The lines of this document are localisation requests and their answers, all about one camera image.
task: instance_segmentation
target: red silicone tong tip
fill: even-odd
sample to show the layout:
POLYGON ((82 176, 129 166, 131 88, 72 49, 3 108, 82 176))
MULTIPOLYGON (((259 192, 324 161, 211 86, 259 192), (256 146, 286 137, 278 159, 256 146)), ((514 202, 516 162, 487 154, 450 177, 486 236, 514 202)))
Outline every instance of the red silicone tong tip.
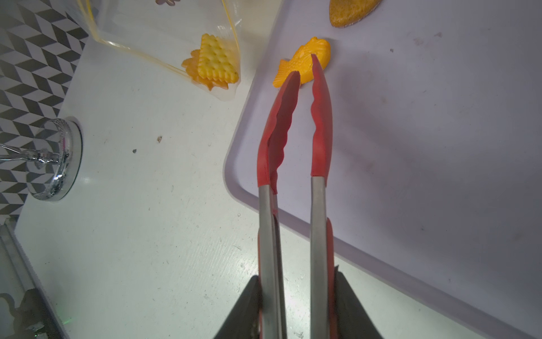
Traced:
POLYGON ((311 176, 324 177, 327 184, 333 146, 333 115, 324 70, 314 54, 312 55, 312 73, 314 74, 314 84, 312 85, 314 102, 311 106, 311 114, 316 130, 312 139, 311 176))
POLYGON ((262 140, 258 148, 257 176, 258 187, 271 185, 276 194, 276 170, 284 160, 284 146, 288 140, 288 130, 292 124, 292 114, 298 104, 301 76, 293 71, 282 84, 271 108, 262 140))

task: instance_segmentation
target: tongs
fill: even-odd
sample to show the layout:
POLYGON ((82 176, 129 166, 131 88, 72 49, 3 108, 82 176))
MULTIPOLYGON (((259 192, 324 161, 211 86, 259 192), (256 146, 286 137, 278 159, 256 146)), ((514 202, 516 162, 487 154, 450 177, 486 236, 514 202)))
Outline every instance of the tongs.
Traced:
MULTIPOLYGON (((316 129, 311 169, 311 339, 381 339, 346 278, 334 267, 333 230, 326 215, 333 117, 324 71, 314 54, 312 60, 311 115, 316 129)), ((291 72, 276 96, 258 148, 259 275, 251 278, 215 339, 287 337, 276 184, 299 87, 299 72, 291 72)))

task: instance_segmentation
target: plastic bag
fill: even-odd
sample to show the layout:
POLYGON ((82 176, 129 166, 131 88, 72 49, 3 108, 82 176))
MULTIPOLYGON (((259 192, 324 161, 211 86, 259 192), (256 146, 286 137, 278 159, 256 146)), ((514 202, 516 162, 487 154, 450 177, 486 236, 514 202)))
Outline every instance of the plastic bag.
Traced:
POLYGON ((236 32, 241 18, 237 0, 62 1, 66 12, 96 41, 157 63, 221 100, 235 96, 241 79, 236 32), (187 74, 183 61, 192 57, 192 51, 200 49, 204 34, 218 38, 226 50, 227 60, 220 60, 230 63, 236 71, 235 83, 224 85, 224 81, 197 79, 195 71, 192 77, 187 74))

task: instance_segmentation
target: fish-shaped toy food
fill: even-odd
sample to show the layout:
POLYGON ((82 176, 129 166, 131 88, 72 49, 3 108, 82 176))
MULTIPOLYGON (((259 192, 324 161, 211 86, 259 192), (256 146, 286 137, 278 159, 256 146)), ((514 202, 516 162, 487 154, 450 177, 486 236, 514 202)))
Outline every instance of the fish-shaped toy food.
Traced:
POLYGON ((313 80, 311 54, 316 55, 322 69, 325 69, 331 58, 330 43, 324 39, 314 37, 307 44, 299 47, 290 61, 281 60, 279 71, 275 80, 273 80, 273 86, 276 88, 281 87, 288 75, 293 71, 299 72, 302 84, 313 80))

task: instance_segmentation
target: chrome faucet base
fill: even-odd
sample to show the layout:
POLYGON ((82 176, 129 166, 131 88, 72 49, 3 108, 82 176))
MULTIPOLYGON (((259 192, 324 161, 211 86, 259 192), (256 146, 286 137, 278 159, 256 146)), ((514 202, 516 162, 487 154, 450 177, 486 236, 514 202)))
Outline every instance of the chrome faucet base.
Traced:
POLYGON ((0 144, 15 153, 1 156, 0 162, 25 160, 30 194, 38 200, 58 201, 68 193, 79 171, 81 131, 73 121, 51 119, 38 130, 33 142, 39 151, 0 144))

